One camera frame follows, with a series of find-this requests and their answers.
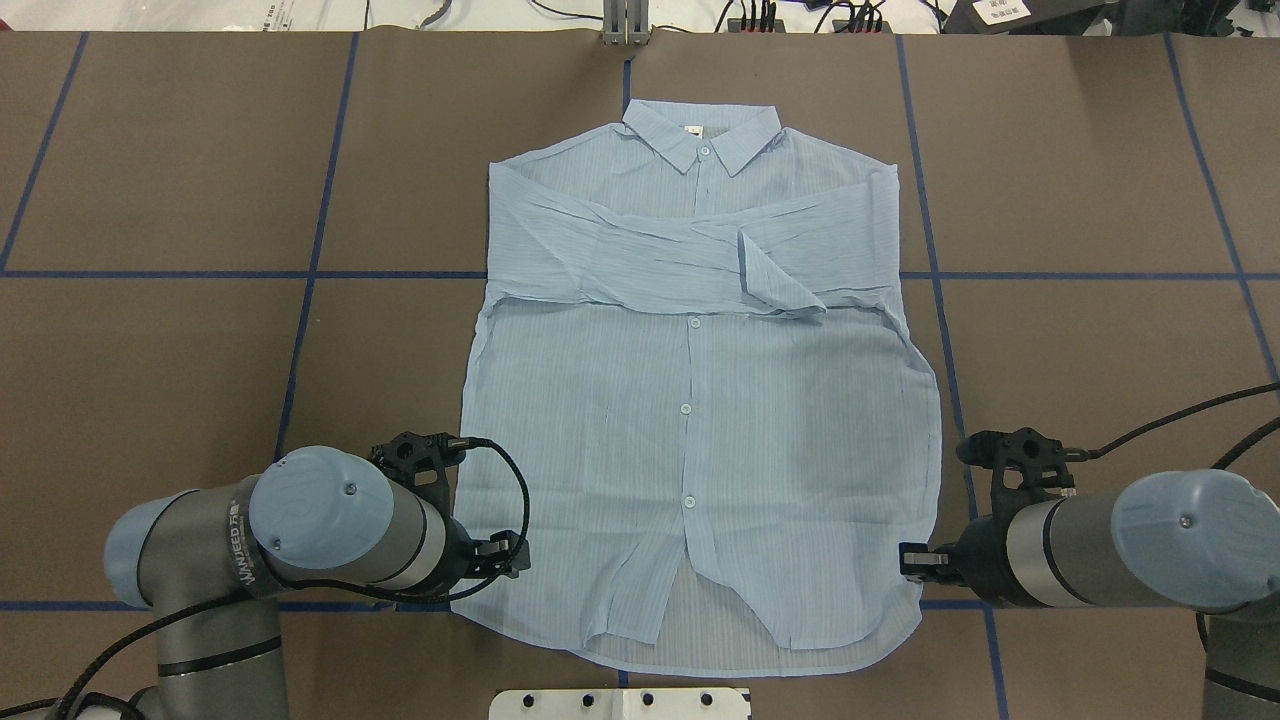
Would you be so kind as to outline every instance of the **striped shirt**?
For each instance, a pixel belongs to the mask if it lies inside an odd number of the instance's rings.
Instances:
[[[534,566],[454,610],[634,671],[863,667],[918,625],[941,418],[897,274],[897,169],[773,108],[634,100],[490,167],[463,434],[529,477]],[[509,527],[500,461],[458,520]]]

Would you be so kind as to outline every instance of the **grid line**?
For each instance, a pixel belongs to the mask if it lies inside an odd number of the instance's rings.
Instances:
[[[951,350],[951,328],[947,325],[946,304],[942,296],[942,277],[938,270],[938,250],[933,238],[933,218],[929,214],[928,188],[924,183],[924,163],[920,156],[920,138],[915,127],[915,105],[911,101],[911,76],[906,65],[906,45],[901,35],[893,36],[897,44],[897,67],[902,78],[902,102],[906,108],[906,129],[911,140],[911,161],[915,164],[915,190],[920,200],[920,219],[924,224],[924,245],[929,254],[929,274],[933,282],[933,302],[938,313],[938,331],[942,334],[942,359],[946,364],[947,382],[951,393],[951,413],[955,419],[956,432],[965,437],[964,411],[960,407],[960,387],[956,382],[955,354]],[[978,516],[978,500],[973,487],[973,473],[968,466],[964,469],[965,489],[969,493],[969,518]],[[983,625],[987,630],[987,656],[991,659],[991,679],[996,691],[996,711],[1000,720],[1009,720],[1009,700],[1005,693],[1005,670],[1000,660],[1000,639],[996,637],[996,616],[991,609],[982,611]]]
[[[1187,123],[1187,135],[1196,152],[1196,161],[1199,164],[1201,174],[1204,177],[1204,188],[1208,199],[1213,204],[1213,214],[1217,217],[1217,227],[1222,231],[1222,242],[1231,256],[1231,266],[1235,268],[1235,278],[1240,284],[1240,295],[1244,296],[1244,306],[1249,313],[1249,323],[1253,324],[1253,334],[1257,337],[1258,347],[1262,350],[1262,361],[1271,374],[1271,382],[1280,382],[1280,373],[1276,372],[1276,360],[1271,355],[1271,343],[1267,342],[1267,333],[1262,328],[1262,319],[1258,316],[1258,307],[1253,302],[1253,292],[1249,290],[1249,281],[1244,274],[1244,265],[1240,263],[1240,252],[1235,247],[1235,238],[1231,236],[1231,225],[1226,222],[1226,211],[1222,210],[1222,200],[1217,195],[1217,183],[1213,182],[1213,173],[1210,172],[1208,159],[1201,146],[1199,132],[1196,129],[1196,119],[1192,117],[1190,104],[1187,102],[1187,88],[1183,86],[1183,73],[1178,67],[1178,53],[1174,50],[1174,36],[1165,33],[1165,53],[1169,55],[1169,70],[1174,77],[1174,90],[1178,92],[1178,104],[1183,110],[1183,120]]]
[[[329,149],[329,168],[325,170],[324,191],[320,195],[320,213],[316,218],[316,236],[311,245],[311,264],[307,266],[307,287],[302,292],[302,309],[298,313],[298,331],[293,337],[293,356],[289,359],[289,378],[284,386],[284,404],[280,407],[280,429],[275,436],[274,460],[284,455],[284,436],[289,430],[293,416],[293,397],[298,387],[298,359],[302,356],[302,342],[307,336],[307,323],[311,318],[311,299],[316,290],[316,275],[320,266],[320,250],[324,246],[324,229],[329,219],[329,200],[333,197],[333,176],[338,172],[338,150],[342,147],[342,128],[347,118],[347,100],[351,97],[351,78],[356,70],[356,51],[360,49],[360,33],[351,33],[351,49],[347,51],[347,73],[342,81],[342,96],[338,99],[338,119],[333,128],[333,145]]]
[[[76,53],[72,55],[72,63],[67,68],[67,77],[63,78],[63,88],[58,92],[58,101],[54,102],[54,111],[49,115],[49,124],[45,127],[45,135],[40,138],[40,149],[36,150],[36,160],[31,164],[31,173],[27,176],[27,184],[22,188],[22,196],[18,199],[18,209],[13,213],[13,223],[9,224],[9,234],[5,236],[4,249],[0,250],[0,272],[5,269],[9,264],[9,255],[13,252],[13,246],[18,242],[18,228],[22,225],[22,217],[27,213],[27,202],[31,201],[31,191],[36,188],[36,178],[40,177],[40,168],[45,164],[45,154],[49,151],[49,143],[54,138],[54,129],[58,127],[58,119],[63,115],[63,105],[67,104],[67,95],[72,90],[72,81],[76,79],[76,70],[79,69],[81,58],[84,55],[84,45],[88,42],[88,32],[82,32],[79,41],[76,44]]]

